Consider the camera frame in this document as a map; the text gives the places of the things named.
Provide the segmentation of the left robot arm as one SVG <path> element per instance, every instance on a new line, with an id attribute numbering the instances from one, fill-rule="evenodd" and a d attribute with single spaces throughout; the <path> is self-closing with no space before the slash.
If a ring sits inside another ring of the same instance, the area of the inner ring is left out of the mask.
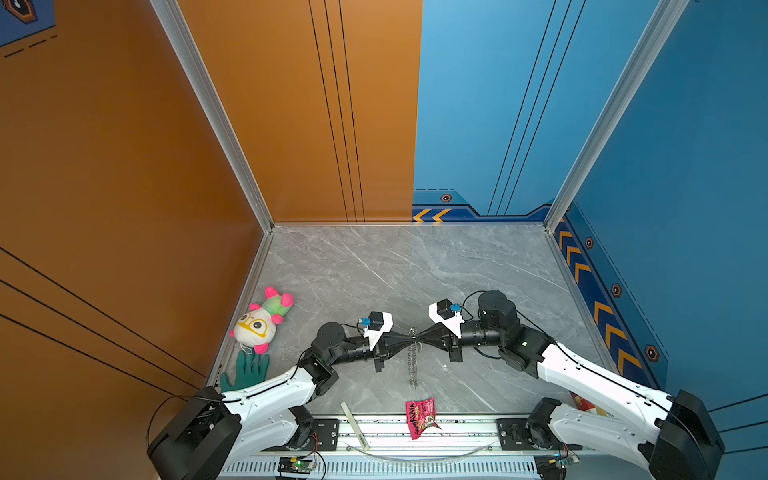
<path id="1" fill-rule="evenodd" d="M 295 366 L 245 389 L 219 393 L 209 386 L 186 398 L 147 447 L 161 479 L 215 479 L 224 466 L 272 447 L 306 444 L 313 417 L 306 405 L 338 380 L 336 363 L 372 359 L 377 371 L 415 341 L 413 336 L 366 330 L 348 337 L 337 322 L 323 324 Z"/>

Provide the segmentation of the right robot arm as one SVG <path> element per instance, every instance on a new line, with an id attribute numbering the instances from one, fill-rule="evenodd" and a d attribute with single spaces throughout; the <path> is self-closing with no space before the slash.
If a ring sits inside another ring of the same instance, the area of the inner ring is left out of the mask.
<path id="1" fill-rule="evenodd" d="M 433 324 L 415 341 L 459 361 L 464 346 L 495 345 L 512 369 L 557 385 L 605 410 L 580 413 L 543 399 L 527 428 L 541 449 L 580 445 L 646 470 L 655 479 L 713 479 L 725 444 L 703 401 L 681 390 L 672 395 L 607 370 L 577 355 L 519 313 L 498 290 L 480 291 L 475 319 L 447 299 L 433 303 Z"/>

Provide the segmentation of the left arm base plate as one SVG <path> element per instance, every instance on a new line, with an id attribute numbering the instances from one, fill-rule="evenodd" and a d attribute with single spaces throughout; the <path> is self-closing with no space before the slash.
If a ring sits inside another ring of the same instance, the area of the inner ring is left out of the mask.
<path id="1" fill-rule="evenodd" d="M 300 451 L 335 451 L 338 437 L 339 421 L 337 419 L 314 419 L 311 423 L 300 424 L 285 447 Z"/>

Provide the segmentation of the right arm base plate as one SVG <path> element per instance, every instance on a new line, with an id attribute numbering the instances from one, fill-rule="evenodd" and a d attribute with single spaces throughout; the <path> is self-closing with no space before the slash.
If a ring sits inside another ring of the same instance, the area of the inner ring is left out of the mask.
<path id="1" fill-rule="evenodd" d="M 560 451 L 565 444 L 546 422 L 529 422 L 522 418 L 500 418 L 495 421 L 503 451 Z"/>

